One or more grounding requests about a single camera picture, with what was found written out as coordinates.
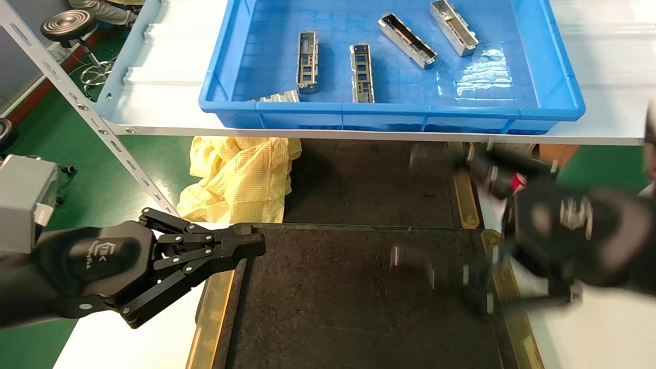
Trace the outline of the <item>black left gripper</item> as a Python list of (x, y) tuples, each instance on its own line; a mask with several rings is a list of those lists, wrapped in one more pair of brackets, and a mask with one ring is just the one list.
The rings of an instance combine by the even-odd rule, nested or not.
[(138, 222), (42, 233), (33, 252), (33, 318), (113, 311), (138, 329), (212, 275), (264, 254), (260, 233), (209, 230), (152, 208)]

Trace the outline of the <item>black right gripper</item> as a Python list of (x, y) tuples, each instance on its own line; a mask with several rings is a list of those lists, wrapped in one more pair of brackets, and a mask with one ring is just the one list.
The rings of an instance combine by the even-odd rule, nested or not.
[(574, 280), (597, 287), (623, 285), (642, 250), (642, 197), (546, 181), (527, 187), (534, 180), (555, 180), (556, 161), (497, 145), (420, 142), (412, 148), (409, 167), (428, 173), (466, 173), (498, 199), (518, 192), (511, 199), (511, 240), (530, 270), (548, 276), (546, 294), (504, 297), (499, 292), (494, 278), (510, 271), (513, 248), (495, 245), (490, 254), (466, 263), (438, 258), (427, 247), (391, 248), (392, 267), (421, 271), (434, 291), (456, 294), (478, 314), (564, 308), (581, 299), (581, 286)]

